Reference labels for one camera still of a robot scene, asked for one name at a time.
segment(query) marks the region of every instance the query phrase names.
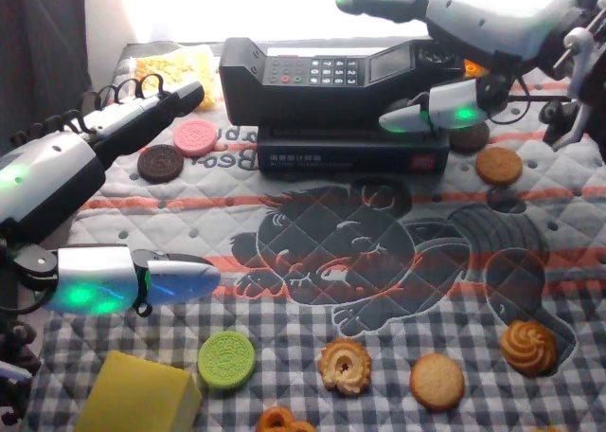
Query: yellow block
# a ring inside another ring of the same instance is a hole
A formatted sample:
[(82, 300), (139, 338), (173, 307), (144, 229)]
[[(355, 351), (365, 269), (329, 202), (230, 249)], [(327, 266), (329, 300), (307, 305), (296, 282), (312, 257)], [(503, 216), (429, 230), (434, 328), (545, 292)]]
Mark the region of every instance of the yellow block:
[(188, 432), (201, 401), (189, 372), (110, 351), (76, 432)]

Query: robotic hand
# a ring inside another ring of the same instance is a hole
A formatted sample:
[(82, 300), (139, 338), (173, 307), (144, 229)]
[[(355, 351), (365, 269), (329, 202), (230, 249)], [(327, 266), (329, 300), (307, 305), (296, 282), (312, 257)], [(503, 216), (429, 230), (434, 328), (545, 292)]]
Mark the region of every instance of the robotic hand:
[[(486, 76), (433, 87), (403, 108), (383, 115), (380, 125), (391, 132), (428, 132), (432, 127), (472, 126), (501, 113), (512, 99), (548, 101), (541, 121), (549, 124), (545, 139), (554, 151), (588, 133), (606, 156), (606, 55), (603, 46), (606, 11), (576, 7), (576, 0), (337, 0), (350, 14), (368, 14), (396, 23), (420, 20), (429, 35), (454, 53), (487, 68)], [(567, 98), (531, 97), (522, 76), (539, 67), (549, 77), (571, 77)], [(518, 80), (525, 97), (511, 97)], [(572, 103), (562, 106), (563, 101)]]
[[(147, 145), (204, 97), (198, 82), (169, 93), (162, 78), (156, 78), (157, 95), (145, 98), (141, 82), (131, 79), (135, 99), (120, 101), (122, 85), (110, 86), (115, 103), (101, 108), (96, 93), (95, 112), (83, 117), (74, 110), (37, 124), (32, 129), (40, 138), (28, 141), (27, 134), (19, 133), (12, 141), (21, 146), (0, 157), (0, 268), (5, 278), (15, 277), (37, 292), (31, 306), (2, 307), (0, 313), (24, 315), (44, 305), (72, 314), (108, 314), (134, 307), (147, 316), (153, 305), (203, 297), (218, 286), (219, 271), (199, 257), (131, 252), (125, 245), (56, 251), (37, 245), (103, 185), (105, 171), (119, 155)], [(53, 129), (57, 132), (46, 134)]]

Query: black box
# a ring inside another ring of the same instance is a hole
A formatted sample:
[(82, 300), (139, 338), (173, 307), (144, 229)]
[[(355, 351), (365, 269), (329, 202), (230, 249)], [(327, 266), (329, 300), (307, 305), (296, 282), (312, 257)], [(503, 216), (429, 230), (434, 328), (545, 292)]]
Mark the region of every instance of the black box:
[(262, 172), (372, 171), (443, 173), (448, 132), (391, 134), (381, 128), (259, 126), (258, 166)]

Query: quilted blanket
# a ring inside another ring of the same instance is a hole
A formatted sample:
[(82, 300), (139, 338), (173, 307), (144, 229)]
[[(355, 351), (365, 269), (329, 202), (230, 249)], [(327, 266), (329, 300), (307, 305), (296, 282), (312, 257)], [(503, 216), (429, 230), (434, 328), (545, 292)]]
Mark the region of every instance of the quilted blanket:
[[(533, 93), (561, 89), (536, 72), (526, 81)], [(219, 129), (215, 151), (189, 159), (178, 179), (150, 185), (138, 154), (118, 158), (68, 242), (204, 256), (222, 284), (148, 318), (53, 314), (24, 430), (72, 430), (109, 350), (199, 377), (198, 349), (223, 330), (251, 339), (256, 369), (230, 392), (198, 379), (196, 431), (254, 431), (272, 405), (319, 431), (603, 430), (606, 169), (589, 138), (559, 153), (543, 144), (540, 108), (492, 128), (490, 144), (524, 161), (508, 189), (484, 184), (474, 156), (455, 153), (441, 177), (270, 179), (258, 172), (256, 129), (231, 126), (221, 105), (201, 115)], [(512, 103), (500, 118), (520, 110)], [(170, 143), (172, 131), (153, 143)], [(555, 335), (557, 366), (545, 376), (525, 378), (504, 361), (499, 337), (515, 319)], [(326, 390), (317, 371), (338, 336), (372, 358), (359, 397)], [(434, 351), (465, 376), (447, 413), (425, 410), (409, 387), (412, 366)]]

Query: green button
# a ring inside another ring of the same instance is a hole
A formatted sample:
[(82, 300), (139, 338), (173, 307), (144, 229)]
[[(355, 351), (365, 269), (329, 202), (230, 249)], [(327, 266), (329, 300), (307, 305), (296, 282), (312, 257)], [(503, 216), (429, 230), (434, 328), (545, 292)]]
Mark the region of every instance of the green button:
[(255, 369), (255, 349), (242, 334), (224, 331), (211, 335), (198, 352), (198, 370), (214, 389), (232, 389), (248, 381)]

